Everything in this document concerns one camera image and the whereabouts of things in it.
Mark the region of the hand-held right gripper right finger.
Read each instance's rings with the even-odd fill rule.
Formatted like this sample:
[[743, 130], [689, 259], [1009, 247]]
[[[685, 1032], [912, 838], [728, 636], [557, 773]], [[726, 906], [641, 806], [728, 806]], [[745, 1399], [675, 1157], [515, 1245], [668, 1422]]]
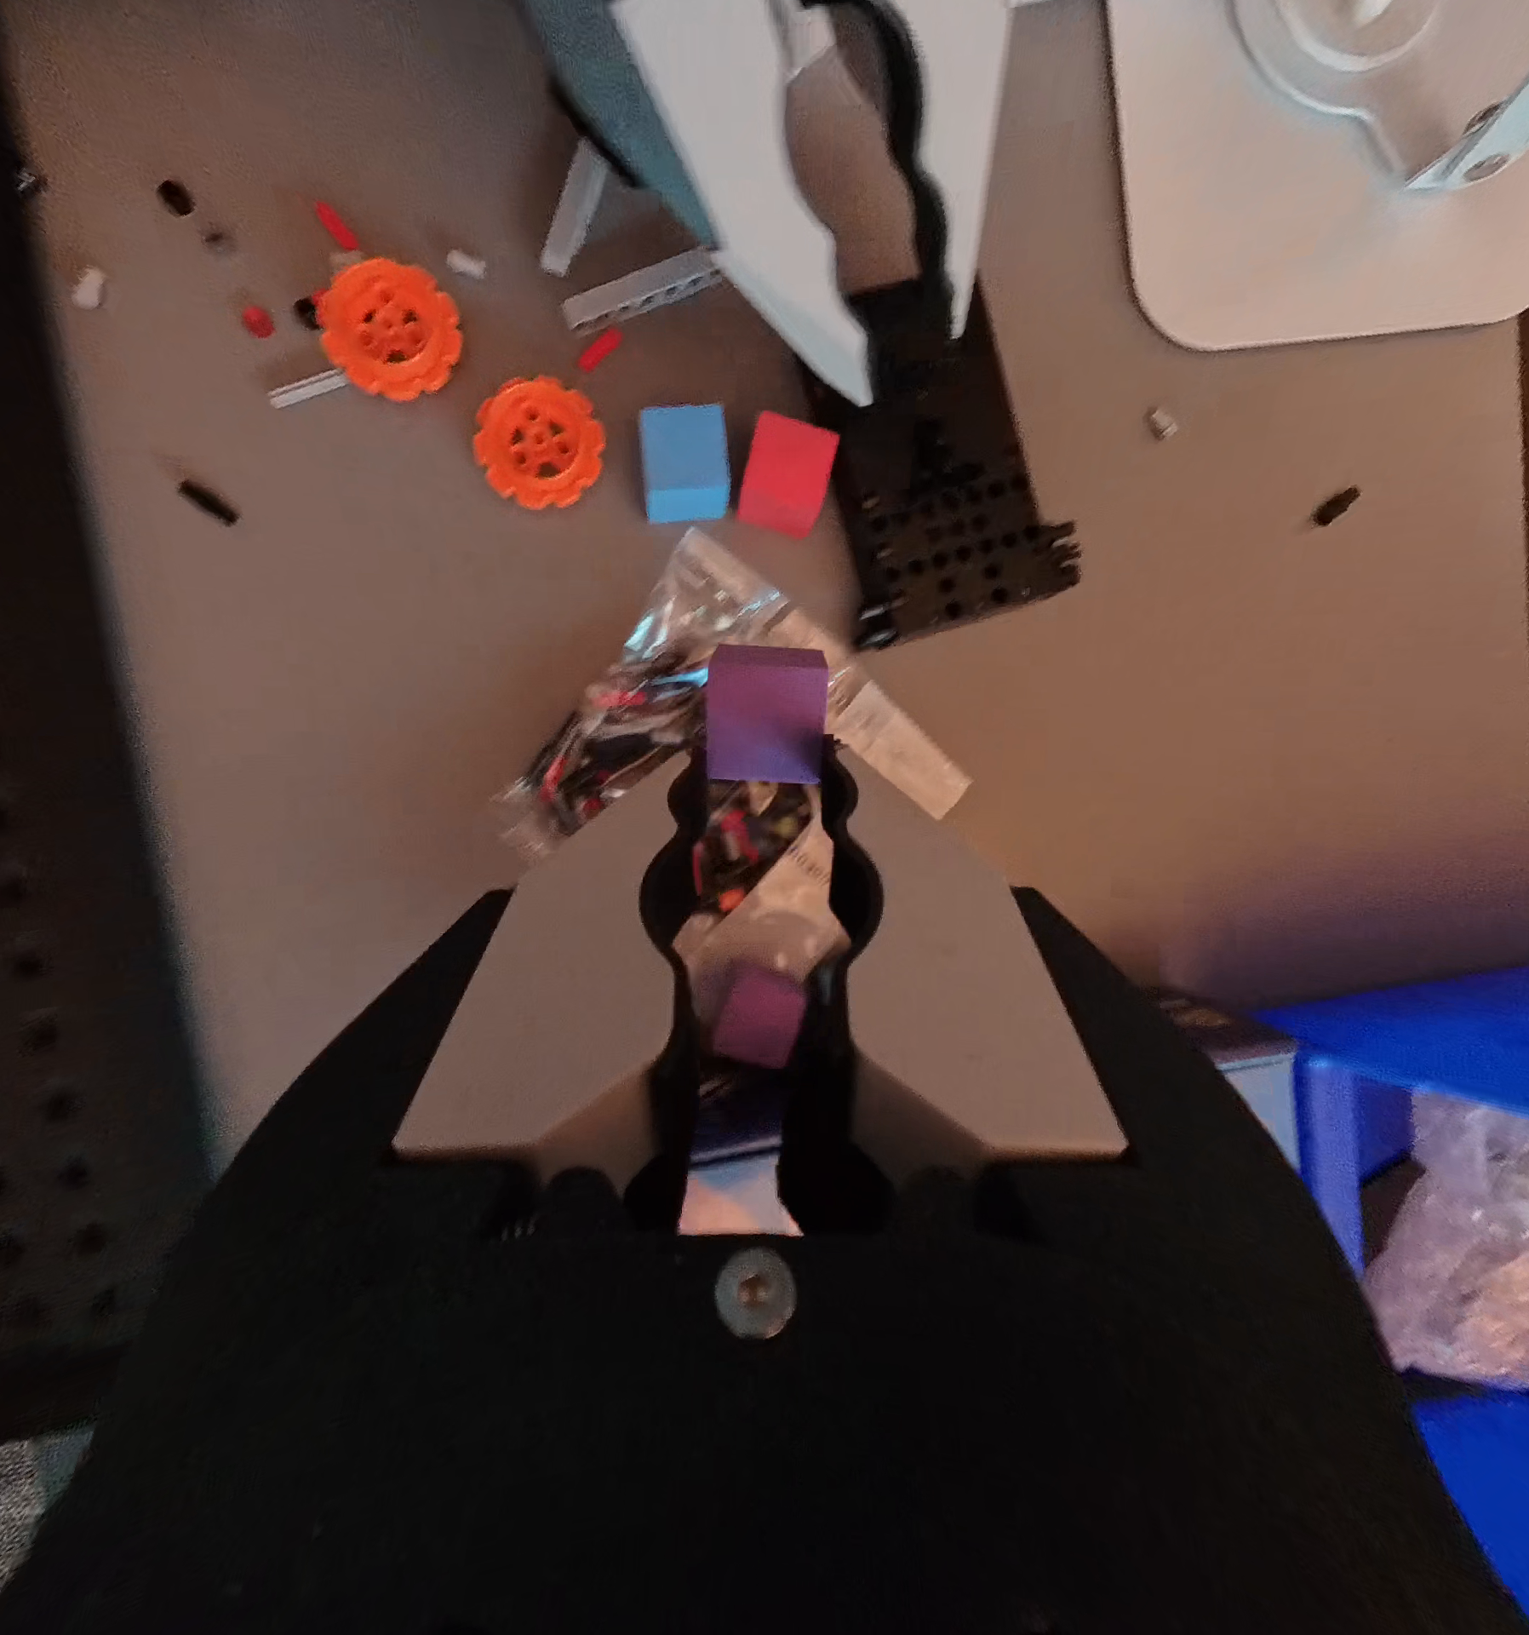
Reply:
[[1128, 1146], [1014, 888], [849, 746], [827, 745], [830, 908], [786, 1070], [777, 1191], [801, 1230], [878, 1230], [918, 1179]]

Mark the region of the blue foam block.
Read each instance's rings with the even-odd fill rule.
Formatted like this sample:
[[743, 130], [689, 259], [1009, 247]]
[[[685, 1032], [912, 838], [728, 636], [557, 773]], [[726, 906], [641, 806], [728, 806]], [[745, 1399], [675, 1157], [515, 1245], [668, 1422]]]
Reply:
[[639, 411], [644, 509], [653, 525], [719, 521], [733, 501], [729, 433], [723, 404]]

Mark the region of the grey desk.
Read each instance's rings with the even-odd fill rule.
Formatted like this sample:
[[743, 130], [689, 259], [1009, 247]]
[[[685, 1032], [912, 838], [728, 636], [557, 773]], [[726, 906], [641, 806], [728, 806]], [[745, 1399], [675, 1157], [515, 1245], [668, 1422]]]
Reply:
[[[721, 402], [743, 460], [760, 411], [803, 412], [796, 360], [729, 290], [632, 320], [583, 387], [603, 481], [530, 515], [471, 453], [483, 399], [580, 356], [539, 269], [573, 133], [512, 4], [0, 4], [0, 48], [227, 1155], [512, 879], [491, 802], [678, 540], [644, 516], [639, 409]], [[1082, 583], [872, 675], [973, 779], [966, 840], [1143, 983], [1250, 1010], [1529, 964], [1518, 327], [1172, 346], [1130, 295], [1113, 136], [1101, 7], [1017, 10], [983, 293]], [[275, 411], [334, 368], [314, 300], [368, 257], [454, 297], [449, 385]]]

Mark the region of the shiny bag of black parts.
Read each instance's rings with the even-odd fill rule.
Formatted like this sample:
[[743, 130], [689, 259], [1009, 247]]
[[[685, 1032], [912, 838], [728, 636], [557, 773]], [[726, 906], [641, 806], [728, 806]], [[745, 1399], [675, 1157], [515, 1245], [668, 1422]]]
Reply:
[[833, 738], [934, 819], [944, 819], [968, 794], [968, 773], [871, 678], [852, 649], [692, 528], [673, 547], [617, 659], [496, 802], [505, 838], [527, 864], [549, 857], [666, 762], [702, 743], [709, 661], [721, 644], [821, 653], [830, 668], [825, 724]]

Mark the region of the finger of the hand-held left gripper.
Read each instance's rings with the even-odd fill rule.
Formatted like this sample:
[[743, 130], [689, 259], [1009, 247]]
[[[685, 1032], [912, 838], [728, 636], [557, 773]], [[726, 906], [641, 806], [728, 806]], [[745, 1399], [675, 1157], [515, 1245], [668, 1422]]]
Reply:
[[1014, 17], [1005, 2], [886, 5], [896, 39], [893, 154], [912, 196], [920, 273], [963, 336], [980, 274]]
[[789, 145], [791, 56], [767, 2], [622, 2], [612, 19], [707, 218], [719, 271], [849, 402], [874, 402], [871, 337]]

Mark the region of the dark perforated panel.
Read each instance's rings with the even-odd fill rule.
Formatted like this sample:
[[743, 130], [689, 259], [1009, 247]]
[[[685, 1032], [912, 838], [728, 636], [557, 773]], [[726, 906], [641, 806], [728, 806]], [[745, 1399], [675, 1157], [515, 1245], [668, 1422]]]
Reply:
[[210, 1182], [0, 58], [0, 1443], [99, 1407]]

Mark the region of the bubble wrap bag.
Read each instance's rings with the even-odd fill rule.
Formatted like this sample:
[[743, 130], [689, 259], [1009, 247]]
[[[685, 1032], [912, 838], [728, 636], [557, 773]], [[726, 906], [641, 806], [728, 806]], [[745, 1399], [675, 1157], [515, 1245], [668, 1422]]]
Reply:
[[1421, 1175], [1365, 1274], [1402, 1373], [1529, 1392], [1529, 1114], [1412, 1100]]

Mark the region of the blue plastic bin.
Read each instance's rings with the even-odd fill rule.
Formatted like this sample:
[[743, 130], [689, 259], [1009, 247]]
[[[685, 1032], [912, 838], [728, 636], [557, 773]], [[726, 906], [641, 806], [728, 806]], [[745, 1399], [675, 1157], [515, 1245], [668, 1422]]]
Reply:
[[[1366, 1291], [1421, 1175], [1412, 1100], [1445, 1094], [1529, 1116], [1529, 966], [1281, 1007], [1298, 1046], [1302, 1165]], [[1529, 1392], [1457, 1385], [1417, 1407], [1429, 1451], [1529, 1618]]]

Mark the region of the orange plastic gear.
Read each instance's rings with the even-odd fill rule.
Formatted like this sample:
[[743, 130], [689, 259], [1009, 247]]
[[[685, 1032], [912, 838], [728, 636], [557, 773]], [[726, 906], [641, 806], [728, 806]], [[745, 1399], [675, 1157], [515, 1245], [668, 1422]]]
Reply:
[[368, 397], [433, 397], [464, 360], [460, 307], [423, 266], [389, 256], [353, 261], [314, 303], [329, 365]]
[[510, 378], [474, 414], [472, 455], [489, 491], [529, 513], [571, 509], [605, 470], [592, 399], [554, 377]]

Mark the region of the white rounded stand base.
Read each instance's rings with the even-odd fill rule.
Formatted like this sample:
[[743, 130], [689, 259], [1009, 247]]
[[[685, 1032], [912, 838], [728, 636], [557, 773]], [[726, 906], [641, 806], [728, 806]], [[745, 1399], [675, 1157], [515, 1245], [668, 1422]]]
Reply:
[[1529, 2], [1111, 2], [1130, 271], [1196, 353], [1529, 309]]

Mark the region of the black perforated plastic box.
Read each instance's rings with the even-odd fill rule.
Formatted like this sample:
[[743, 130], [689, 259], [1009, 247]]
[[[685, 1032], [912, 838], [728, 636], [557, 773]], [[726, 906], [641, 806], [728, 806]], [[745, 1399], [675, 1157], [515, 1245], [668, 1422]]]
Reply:
[[951, 337], [920, 281], [855, 297], [874, 400], [818, 383], [832, 489], [857, 578], [852, 642], [879, 651], [1046, 603], [1082, 583], [1073, 521], [1041, 515], [980, 293]]

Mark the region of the long grey beam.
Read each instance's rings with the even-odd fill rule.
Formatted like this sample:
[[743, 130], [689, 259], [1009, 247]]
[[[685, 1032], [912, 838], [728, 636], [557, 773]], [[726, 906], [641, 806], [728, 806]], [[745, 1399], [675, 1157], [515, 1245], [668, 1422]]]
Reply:
[[694, 249], [566, 297], [561, 314], [573, 334], [595, 336], [685, 303], [724, 281], [716, 257]]
[[539, 256], [544, 273], [556, 278], [569, 276], [573, 263], [590, 239], [612, 177], [614, 169], [607, 157], [590, 138], [580, 136]]

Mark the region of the purple foam block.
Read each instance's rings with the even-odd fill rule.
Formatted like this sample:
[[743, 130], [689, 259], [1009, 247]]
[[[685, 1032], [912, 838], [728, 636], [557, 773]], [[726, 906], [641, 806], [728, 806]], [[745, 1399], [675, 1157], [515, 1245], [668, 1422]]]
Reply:
[[733, 968], [711, 1029], [721, 1058], [767, 1072], [789, 1066], [808, 1012], [803, 981], [760, 964]]
[[709, 782], [820, 785], [830, 678], [820, 649], [718, 646], [704, 688]]

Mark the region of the red foam block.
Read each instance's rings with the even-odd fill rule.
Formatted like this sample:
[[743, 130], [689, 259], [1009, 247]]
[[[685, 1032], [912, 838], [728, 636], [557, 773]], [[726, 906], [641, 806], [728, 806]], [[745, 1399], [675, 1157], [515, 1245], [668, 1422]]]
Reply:
[[833, 484], [837, 431], [764, 411], [755, 423], [735, 504], [738, 521], [792, 540], [811, 535]]

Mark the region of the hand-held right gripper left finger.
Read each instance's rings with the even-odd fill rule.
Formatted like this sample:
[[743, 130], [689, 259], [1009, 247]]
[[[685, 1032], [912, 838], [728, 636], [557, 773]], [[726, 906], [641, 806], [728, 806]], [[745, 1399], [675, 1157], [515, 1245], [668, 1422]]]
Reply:
[[394, 1152], [534, 1184], [605, 1175], [631, 1216], [683, 1215], [699, 1102], [687, 971], [690, 775], [678, 751], [508, 894]]

